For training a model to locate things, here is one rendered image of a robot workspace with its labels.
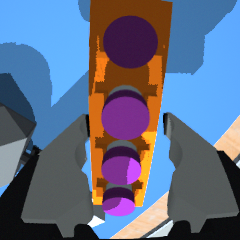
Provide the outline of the blue flat mat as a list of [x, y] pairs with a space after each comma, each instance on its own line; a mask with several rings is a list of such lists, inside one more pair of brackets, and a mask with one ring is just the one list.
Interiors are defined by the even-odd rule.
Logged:
[[[210, 144], [240, 115], [240, 0], [173, 2], [164, 92], [142, 207], [106, 213], [109, 239], [169, 191], [174, 165], [163, 135], [171, 112]], [[43, 150], [89, 114], [90, 0], [0, 0], [0, 103], [34, 122], [26, 152]]]

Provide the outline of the grey control box with blue and green buttons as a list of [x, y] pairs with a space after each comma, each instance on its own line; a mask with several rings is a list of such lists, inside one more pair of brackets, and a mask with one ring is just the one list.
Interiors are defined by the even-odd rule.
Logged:
[[11, 183], [21, 164], [42, 151], [33, 146], [31, 154], [26, 152], [36, 125], [0, 103], [0, 188]]

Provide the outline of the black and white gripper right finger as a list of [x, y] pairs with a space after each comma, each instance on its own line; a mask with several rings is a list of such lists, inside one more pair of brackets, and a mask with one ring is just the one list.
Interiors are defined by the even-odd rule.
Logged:
[[163, 135], [175, 167], [167, 198], [173, 224], [187, 220], [191, 233], [240, 240], [240, 168], [173, 113], [163, 113]]

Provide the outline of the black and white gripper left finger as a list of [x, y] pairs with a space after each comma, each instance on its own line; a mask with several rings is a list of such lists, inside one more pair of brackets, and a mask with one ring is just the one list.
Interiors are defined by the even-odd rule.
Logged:
[[74, 237], [94, 217], [86, 173], [89, 114], [32, 155], [0, 196], [0, 240]]

